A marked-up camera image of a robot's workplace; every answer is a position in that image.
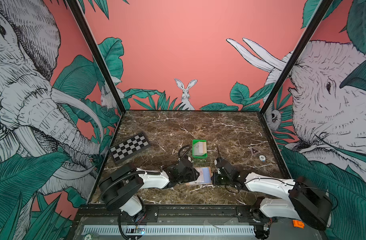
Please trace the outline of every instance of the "orange part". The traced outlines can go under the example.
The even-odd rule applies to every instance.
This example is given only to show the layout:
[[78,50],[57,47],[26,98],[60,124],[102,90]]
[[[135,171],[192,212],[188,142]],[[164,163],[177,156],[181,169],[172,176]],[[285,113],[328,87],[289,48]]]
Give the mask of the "orange part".
[[304,223],[302,221],[298,221],[298,220],[292,220],[292,221],[293,221],[294,227],[304,228]]

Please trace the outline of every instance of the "acrylic panel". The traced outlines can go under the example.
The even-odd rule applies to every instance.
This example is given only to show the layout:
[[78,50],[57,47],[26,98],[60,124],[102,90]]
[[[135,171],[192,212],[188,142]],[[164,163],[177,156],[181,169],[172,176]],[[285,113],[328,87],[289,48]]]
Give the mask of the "acrylic panel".
[[[79,3],[126,109],[218,111],[260,110],[318,5],[306,0]],[[121,41],[110,48],[109,39]],[[113,64],[118,58],[123,65]]]
[[332,3],[265,118],[292,177],[330,192],[328,239],[366,240],[366,1]]
[[120,120],[106,86],[64,2],[0,0],[0,240],[67,235]]

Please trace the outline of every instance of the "brown marble surface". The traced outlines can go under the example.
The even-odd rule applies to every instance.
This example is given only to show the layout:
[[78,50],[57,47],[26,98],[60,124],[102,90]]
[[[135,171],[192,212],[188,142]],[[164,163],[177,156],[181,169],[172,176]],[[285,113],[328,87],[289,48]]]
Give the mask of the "brown marble surface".
[[[151,147],[116,165],[110,154],[99,181],[127,162],[145,170],[158,170],[175,163],[181,146],[193,139],[207,140],[206,159],[194,159],[194,167],[211,167],[215,171],[216,144],[222,157],[238,169],[281,178],[281,173],[256,113],[242,112],[160,112],[128,111],[113,145],[144,132]],[[261,151],[252,156],[250,146]],[[259,160],[266,156],[266,161]],[[97,187],[90,203],[100,203]],[[258,192],[230,193],[224,186],[176,185],[172,189],[142,189],[138,195],[146,204],[253,204]]]

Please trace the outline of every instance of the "rabbit illustration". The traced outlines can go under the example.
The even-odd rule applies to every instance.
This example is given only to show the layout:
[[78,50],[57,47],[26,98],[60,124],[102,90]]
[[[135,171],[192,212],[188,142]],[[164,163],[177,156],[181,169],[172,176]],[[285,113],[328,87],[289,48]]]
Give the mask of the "rabbit illustration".
[[176,82],[176,85],[178,86],[178,88],[182,89],[183,90],[183,94],[182,94],[182,103],[184,104],[184,107],[182,110],[195,110],[195,108],[191,105],[191,103],[189,102],[189,98],[190,98],[190,95],[188,93],[188,90],[193,87],[196,83],[197,83],[197,80],[194,79],[192,80],[187,88],[184,88],[184,84],[182,83],[182,81],[180,81],[179,79],[176,79],[175,78],[175,82]]

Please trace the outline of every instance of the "white vent grille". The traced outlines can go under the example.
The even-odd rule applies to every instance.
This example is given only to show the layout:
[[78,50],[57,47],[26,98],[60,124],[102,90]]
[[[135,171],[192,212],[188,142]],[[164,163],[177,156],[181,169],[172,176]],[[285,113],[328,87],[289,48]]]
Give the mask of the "white vent grille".
[[[144,235],[232,235],[246,236],[255,235],[253,226],[249,225],[141,225],[135,231],[135,225],[122,226],[126,235],[139,235],[144,231]],[[98,233],[99,235],[120,235],[119,227],[115,225],[85,225],[83,235],[87,233]]]

